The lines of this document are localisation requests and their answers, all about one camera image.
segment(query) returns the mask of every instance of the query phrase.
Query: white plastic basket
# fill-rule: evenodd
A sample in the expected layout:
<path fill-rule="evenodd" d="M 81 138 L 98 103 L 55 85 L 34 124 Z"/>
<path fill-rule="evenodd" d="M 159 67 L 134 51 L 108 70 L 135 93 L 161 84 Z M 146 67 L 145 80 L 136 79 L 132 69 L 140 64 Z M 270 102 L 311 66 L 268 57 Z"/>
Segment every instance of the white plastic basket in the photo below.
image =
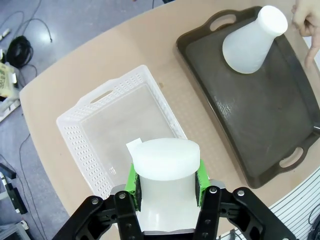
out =
<path fill-rule="evenodd" d="M 127 143 L 187 138 L 145 65 L 89 92 L 56 123 L 91 190 L 103 199 L 128 179 Z"/>

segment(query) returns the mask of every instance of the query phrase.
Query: tabletop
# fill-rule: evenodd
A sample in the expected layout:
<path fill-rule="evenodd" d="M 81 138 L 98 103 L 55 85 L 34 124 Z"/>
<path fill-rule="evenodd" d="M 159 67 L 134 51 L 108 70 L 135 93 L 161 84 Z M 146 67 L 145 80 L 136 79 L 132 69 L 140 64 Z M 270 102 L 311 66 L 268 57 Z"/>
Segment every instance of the tabletop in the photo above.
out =
<path fill-rule="evenodd" d="M 196 94 L 192 75 L 176 49 L 182 34 L 204 24 L 215 13 L 253 6 L 278 7 L 291 22 L 294 0 L 176 0 L 132 18 L 88 41 L 60 59 L 20 93 L 24 116 L 43 167 L 67 212 L 71 215 L 92 192 L 73 160 L 56 125 L 57 117 L 85 94 L 107 80 L 118 78 L 139 65 L 147 65 L 188 139 L 200 146 L 209 177 L 226 188 L 247 186 L 218 121 L 212 121 Z M 292 26 L 285 33 L 301 64 L 308 47 Z M 304 69 L 320 101 L 320 75 L 313 64 Z M 283 173 L 254 193 L 270 206 L 281 199 L 318 166 L 320 143 L 303 163 Z M 220 221 L 218 234 L 233 228 Z"/>

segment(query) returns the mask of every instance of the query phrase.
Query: white container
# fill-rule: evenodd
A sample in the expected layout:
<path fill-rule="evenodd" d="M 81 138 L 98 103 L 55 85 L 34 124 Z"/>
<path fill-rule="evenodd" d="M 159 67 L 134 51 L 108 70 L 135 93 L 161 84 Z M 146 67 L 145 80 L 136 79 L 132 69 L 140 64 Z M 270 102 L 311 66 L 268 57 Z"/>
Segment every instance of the white container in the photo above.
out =
<path fill-rule="evenodd" d="M 141 183 L 141 230 L 195 229 L 200 212 L 195 191 L 199 145 L 177 138 L 150 140 L 132 150 L 132 159 Z"/>
<path fill-rule="evenodd" d="M 89 92 L 56 123 L 93 194 L 103 199 L 128 180 L 132 157 L 127 143 L 186 139 L 145 65 Z"/>
<path fill-rule="evenodd" d="M 225 38 L 222 45 L 224 59 L 235 71 L 252 74 L 264 63 L 274 39 L 287 29 L 286 16 L 274 6 L 264 6 L 254 22 Z"/>

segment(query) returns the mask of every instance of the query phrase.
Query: screw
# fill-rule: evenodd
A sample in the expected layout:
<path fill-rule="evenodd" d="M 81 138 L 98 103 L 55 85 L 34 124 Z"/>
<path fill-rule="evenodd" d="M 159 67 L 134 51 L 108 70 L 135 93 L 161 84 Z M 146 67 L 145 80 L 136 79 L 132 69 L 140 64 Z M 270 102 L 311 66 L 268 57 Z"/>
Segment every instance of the screw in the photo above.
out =
<path fill-rule="evenodd" d="M 212 188 L 210 188 L 209 192 L 212 194 L 216 194 L 218 192 L 218 190 L 215 187 L 212 187 Z"/>
<path fill-rule="evenodd" d="M 120 198 L 120 199 L 124 199 L 125 197 L 126 197 L 126 194 L 125 194 L 125 193 L 120 193 L 120 194 L 119 194 L 119 198 Z"/>
<path fill-rule="evenodd" d="M 98 198 L 94 198 L 92 199 L 92 204 L 96 205 L 98 202 L 99 202 L 99 199 Z"/>
<path fill-rule="evenodd" d="M 245 195 L 245 192 L 243 190 L 238 191 L 238 196 L 242 197 Z"/>

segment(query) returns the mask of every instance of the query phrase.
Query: plastic tray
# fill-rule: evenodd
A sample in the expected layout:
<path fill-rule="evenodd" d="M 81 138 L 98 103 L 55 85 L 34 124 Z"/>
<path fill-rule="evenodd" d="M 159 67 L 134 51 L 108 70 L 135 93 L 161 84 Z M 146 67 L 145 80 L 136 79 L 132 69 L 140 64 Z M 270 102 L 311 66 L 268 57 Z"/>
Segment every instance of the plastic tray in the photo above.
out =
<path fill-rule="evenodd" d="M 104 199 L 127 182 L 132 163 L 127 143 L 186 139 L 145 65 L 97 87 L 56 122 L 83 177 Z"/>
<path fill-rule="evenodd" d="M 261 7 L 225 10 L 185 33 L 177 48 L 195 76 L 203 104 L 217 117 L 248 185 L 259 188 L 296 168 L 319 138 L 320 110 L 307 76 L 284 35 L 277 37 L 262 67 L 252 74 L 232 70 L 222 55 L 231 32 L 254 21 Z M 212 23 L 235 18 L 212 31 Z M 298 160 L 280 161 L 303 150 Z"/>

